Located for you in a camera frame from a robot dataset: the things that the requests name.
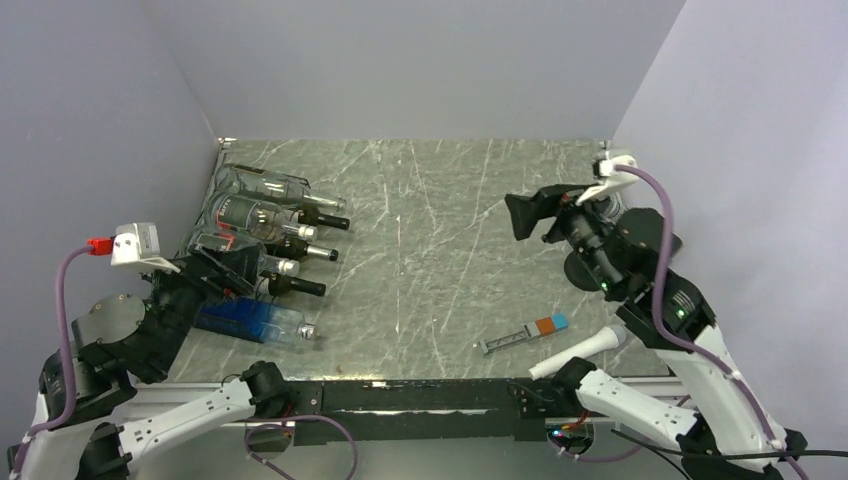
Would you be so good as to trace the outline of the green wine bottle grey cap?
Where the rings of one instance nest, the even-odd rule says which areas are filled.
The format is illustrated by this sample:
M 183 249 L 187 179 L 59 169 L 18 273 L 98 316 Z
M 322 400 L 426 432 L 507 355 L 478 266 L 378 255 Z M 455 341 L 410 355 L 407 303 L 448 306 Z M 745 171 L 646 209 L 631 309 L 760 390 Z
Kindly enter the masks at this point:
M 336 262 L 339 257 L 339 252 L 336 249 L 316 246 L 293 237 L 284 237 L 279 242 L 266 244 L 265 247 L 271 255 L 296 261 L 315 258 Z

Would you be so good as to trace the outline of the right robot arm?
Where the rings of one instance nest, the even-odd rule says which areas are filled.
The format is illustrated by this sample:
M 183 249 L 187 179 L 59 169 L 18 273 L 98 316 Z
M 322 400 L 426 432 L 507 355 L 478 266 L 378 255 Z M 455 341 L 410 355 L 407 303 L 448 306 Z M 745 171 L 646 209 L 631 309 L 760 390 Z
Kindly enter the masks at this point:
M 670 269 L 680 246 L 670 216 L 635 208 L 609 220 L 587 193 L 584 185 L 557 184 L 530 196 L 507 195 L 514 237 L 524 240 L 540 220 L 551 219 L 543 241 L 568 243 L 568 259 L 579 267 L 572 284 L 617 304 L 625 328 L 677 376 L 694 407 L 643 394 L 580 354 L 533 370 L 534 379 L 555 383 L 554 407 L 565 415 L 585 408 L 615 419 L 655 450 L 678 455 L 693 479 L 776 479 L 779 462 L 797 468 L 805 437 L 765 411 L 702 292 Z

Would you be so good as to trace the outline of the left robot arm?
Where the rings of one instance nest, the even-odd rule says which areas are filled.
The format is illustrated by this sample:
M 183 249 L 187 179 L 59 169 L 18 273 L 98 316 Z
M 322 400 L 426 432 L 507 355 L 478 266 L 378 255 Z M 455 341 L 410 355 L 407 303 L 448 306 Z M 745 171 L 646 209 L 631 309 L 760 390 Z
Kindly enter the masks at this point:
M 195 247 L 141 272 L 147 297 L 111 296 L 83 317 L 60 320 L 61 344 L 44 363 L 36 414 L 8 451 L 14 479 L 124 479 L 145 457 L 172 442 L 225 423 L 272 420 L 290 395 L 276 365 L 260 361 L 201 402 L 177 407 L 136 427 L 109 417 L 136 396 L 138 383 L 164 381 L 204 307 L 251 293 L 259 251 Z

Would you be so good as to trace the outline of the blue square glass bottle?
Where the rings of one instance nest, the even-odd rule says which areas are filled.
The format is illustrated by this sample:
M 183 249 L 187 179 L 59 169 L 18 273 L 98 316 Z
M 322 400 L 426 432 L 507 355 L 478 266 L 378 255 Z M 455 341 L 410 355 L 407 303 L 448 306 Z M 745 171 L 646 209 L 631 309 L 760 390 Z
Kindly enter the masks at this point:
M 203 308 L 194 327 L 259 344 L 293 346 L 316 337 L 300 310 L 246 297 Z

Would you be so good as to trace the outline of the clear labelled bottle silver cap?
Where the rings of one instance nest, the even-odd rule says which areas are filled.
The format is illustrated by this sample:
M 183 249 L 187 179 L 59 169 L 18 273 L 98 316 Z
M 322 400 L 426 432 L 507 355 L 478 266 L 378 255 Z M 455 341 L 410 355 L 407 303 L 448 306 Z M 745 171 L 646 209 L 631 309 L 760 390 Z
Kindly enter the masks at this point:
M 262 274 L 296 276 L 300 262 L 275 256 L 258 239 L 235 230 L 202 226 L 185 241 L 188 253 L 202 252 L 222 265 L 256 280 Z

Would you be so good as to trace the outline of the dark green wine bottle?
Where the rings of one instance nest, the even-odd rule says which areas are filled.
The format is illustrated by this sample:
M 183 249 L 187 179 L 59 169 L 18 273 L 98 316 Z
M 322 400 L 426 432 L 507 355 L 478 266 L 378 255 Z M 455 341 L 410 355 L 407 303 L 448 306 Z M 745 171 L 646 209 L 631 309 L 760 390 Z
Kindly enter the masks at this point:
M 316 297 L 326 294 L 327 286 L 288 275 L 272 274 L 265 276 L 257 284 L 257 292 L 263 295 L 279 297 L 291 292 L 304 293 Z

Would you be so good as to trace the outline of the clear glass bottle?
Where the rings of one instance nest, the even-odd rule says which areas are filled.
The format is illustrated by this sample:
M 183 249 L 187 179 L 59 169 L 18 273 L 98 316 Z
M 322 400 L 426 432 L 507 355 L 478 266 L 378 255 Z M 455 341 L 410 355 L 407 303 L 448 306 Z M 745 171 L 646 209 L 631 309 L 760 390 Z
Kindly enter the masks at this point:
M 214 183 L 218 191 L 283 206 L 310 205 L 335 212 L 344 212 L 348 206 L 346 199 L 318 192 L 303 178 L 246 165 L 225 164 Z

